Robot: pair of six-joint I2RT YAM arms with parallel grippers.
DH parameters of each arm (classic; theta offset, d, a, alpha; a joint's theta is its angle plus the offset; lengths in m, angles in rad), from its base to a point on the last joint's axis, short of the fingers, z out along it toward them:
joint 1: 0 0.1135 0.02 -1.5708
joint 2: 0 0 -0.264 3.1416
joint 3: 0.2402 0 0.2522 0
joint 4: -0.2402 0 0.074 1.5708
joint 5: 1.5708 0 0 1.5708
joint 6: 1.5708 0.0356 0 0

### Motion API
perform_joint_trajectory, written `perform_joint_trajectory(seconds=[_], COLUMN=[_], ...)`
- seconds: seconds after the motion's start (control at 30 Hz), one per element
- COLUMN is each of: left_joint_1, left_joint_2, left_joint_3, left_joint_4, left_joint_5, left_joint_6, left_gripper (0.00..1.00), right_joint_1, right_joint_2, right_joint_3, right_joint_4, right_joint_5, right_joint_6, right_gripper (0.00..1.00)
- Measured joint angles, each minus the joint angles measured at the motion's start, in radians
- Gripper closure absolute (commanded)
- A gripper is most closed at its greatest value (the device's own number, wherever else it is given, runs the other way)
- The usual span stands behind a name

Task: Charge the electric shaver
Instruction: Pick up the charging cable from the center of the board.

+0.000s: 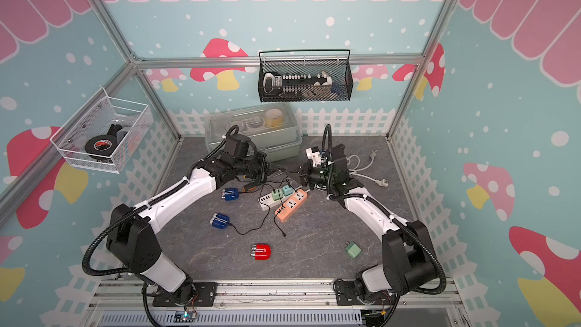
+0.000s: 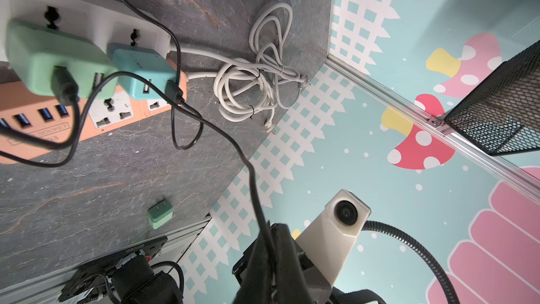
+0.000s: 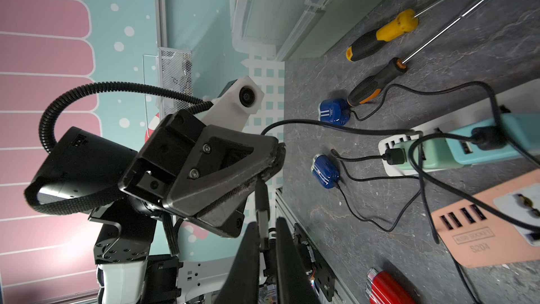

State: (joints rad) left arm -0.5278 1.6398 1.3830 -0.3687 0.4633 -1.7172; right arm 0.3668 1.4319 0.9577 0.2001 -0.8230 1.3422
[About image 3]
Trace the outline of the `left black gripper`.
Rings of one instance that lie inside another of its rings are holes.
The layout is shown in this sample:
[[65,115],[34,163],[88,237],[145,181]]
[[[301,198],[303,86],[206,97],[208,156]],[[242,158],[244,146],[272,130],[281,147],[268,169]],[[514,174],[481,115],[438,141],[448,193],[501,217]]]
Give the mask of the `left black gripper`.
[[118,187],[164,213],[236,238],[253,179],[268,182],[285,156],[285,143],[275,137],[207,126],[180,111],[158,125]]

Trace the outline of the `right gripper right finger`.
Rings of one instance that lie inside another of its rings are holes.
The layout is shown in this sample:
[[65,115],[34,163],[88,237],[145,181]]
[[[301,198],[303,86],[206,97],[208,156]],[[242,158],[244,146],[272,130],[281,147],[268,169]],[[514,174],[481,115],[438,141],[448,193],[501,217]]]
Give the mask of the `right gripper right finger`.
[[276,219],[276,260],[279,303],[319,303],[305,274],[285,218]]

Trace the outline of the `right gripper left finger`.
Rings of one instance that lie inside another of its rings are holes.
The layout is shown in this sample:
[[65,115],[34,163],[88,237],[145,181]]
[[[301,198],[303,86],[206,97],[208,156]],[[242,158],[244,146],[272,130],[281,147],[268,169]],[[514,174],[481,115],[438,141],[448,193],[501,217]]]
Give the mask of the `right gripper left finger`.
[[260,283],[260,233],[251,222],[216,303],[257,303]]

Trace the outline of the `blue shaver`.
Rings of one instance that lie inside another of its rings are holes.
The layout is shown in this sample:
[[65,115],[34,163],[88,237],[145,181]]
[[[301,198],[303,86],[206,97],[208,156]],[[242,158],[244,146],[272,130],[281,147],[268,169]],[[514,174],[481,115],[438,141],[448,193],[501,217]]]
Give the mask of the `blue shaver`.
[[333,189],[338,186],[340,173],[328,156],[317,154],[313,158],[311,171],[323,188]]
[[319,121],[346,125],[350,120],[350,105],[344,99],[327,99],[319,104]]

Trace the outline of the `teal charger adapter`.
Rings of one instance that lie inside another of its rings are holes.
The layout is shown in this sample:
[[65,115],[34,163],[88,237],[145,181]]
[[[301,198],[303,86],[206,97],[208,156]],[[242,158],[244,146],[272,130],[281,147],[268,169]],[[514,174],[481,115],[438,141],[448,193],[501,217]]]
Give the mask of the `teal charger adapter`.
[[[509,135],[529,154],[538,156],[539,114],[504,113],[501,118]],[[493,118],[451,133],[473,139],[472,142],[447,139],[455,160],[465,166],[512,160],[521,156],[502,135]]]

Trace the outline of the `green charger adapter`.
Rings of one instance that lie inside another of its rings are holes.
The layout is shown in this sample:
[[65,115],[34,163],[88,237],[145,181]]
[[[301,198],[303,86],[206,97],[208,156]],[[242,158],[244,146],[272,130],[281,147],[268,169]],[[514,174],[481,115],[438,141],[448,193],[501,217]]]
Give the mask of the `green charger adapter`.
[[[416,173],[407,158],[409,149],[414,142],[415,139],[407,142],[399,142],[394,146],[394,149],[402,149],[405,155],[405,162],[396,165],[397,169],[402,172]],[[455,160],[445,139],[431,139],[423,142],[421,146],[423,147],[422,167],[424,170],[448,170],[464,167],[463,164]]]

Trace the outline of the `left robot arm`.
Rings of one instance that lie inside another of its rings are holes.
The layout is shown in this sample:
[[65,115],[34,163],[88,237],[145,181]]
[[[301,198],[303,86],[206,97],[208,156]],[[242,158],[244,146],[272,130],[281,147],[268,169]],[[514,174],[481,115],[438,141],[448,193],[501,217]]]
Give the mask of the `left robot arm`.
[[[54,130],[74,102],[106,92],[136,92],[183,101],[139,151],[70,128]],[[227,238],[242,238],[228,282],[256,299],[260,252],[268,245],[266,183],[284,165],[277,138],[243,132],[262,92],[250,79],[231,82],[216,101],[129,82],[76,87],[53,101],[39,123],[47,157],[24,197],[47,215],[86,213],[102,229],[94,245],[100,303],[182,303],[209,291],[203,266],[178,258],[184,222]]]

